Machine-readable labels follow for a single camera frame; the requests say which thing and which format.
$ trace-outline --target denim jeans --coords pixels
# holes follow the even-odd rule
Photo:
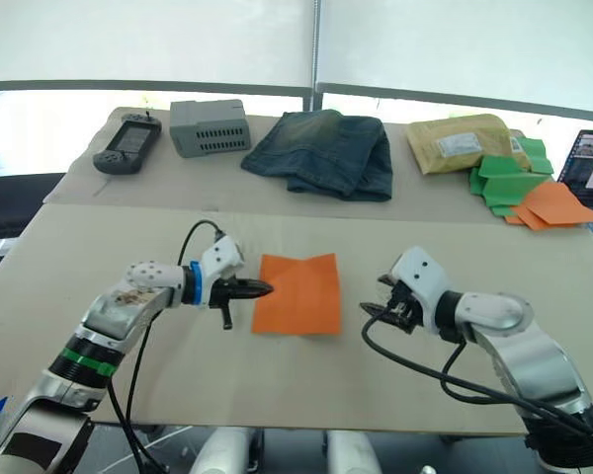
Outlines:
[[[241,162],[288,178],[288,191],[344,200],[391,199],[391,160],[382,122],[336,111],[285,113]]]

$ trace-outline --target blue ring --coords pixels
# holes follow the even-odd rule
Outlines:
[[[194,280],[196,282],[194,288],[194,300],[191,304],[200,304],[202,302],[202,272],[200,271],[200,264],[195,260],[192,260],[189,267],[194,273]]]

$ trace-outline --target green paper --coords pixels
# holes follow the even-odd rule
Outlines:
[[[514,175],[522,173],[521,167],[511,156],[492,156],[486,155],[481,161],[481,167],[478,170],[479,176],[483,178],[493,178],[495,176]]]
[[[553,166],[551,165],[551,161],[547,159],[547,151],[542,140],[526,138],[524,136],[519,136],[516,139],[530,160],[533,173],[542,173],[544,175],[553,174]]]
[[[503,217],[505,215],[516,215],[516,212],[514,212],[509,205],[495,205],[494,207],[491,207],[490,210],[494,215],[499,217]]]
[[[478,176],[478,168],[472,168],[470,170],[470,192],[475,196],[481,196],[483,194],[483,187],[485,186],[485,178]]]
[[[483,196],[487,205],[518,205],[527,193],[546,181],[547,175],[520,173],[518,175],[496,176],[487,180]]]

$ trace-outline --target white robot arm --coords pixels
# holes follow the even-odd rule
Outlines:
[[[593,466],[593,402],[574,363],[534,321],[527,301],[510,294],[452,291],[444,269],[419,247],[406,251],[380,281],[392,286],[388,305],[361,304],[372,315],[363,337],[373,349],[382,349],[366,334],[375,319],[408,334],[419,325],[445,341],[479,344],[490,354],[507,394],[523,401],[517,411],[529,431],[526,444],[538,451],[542,464]],[[418,364],[404,362],[417,369]],[[444,380],[443,372],[424,368],[426,375]],[[494,402],[486,398],[485,403]],[[550,416],[532,413],[537,407]]]
[[[188,267],[153,261],[129,266],[92,303],[0,435],[0,474],[72,472],[94,428],[86,413],[99,406],[119,364],[162,310],[194,304],[223,313],[230,299],[272,291],[263,281],[235,278],[241,253],[229,236],[216,237]],[[224,329],[231,326],[224,320]]]

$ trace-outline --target gray plastic box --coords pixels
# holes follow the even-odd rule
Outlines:
[[[169,134],[183,158],[250,148],[244,105],[238,99],[172,102]]]

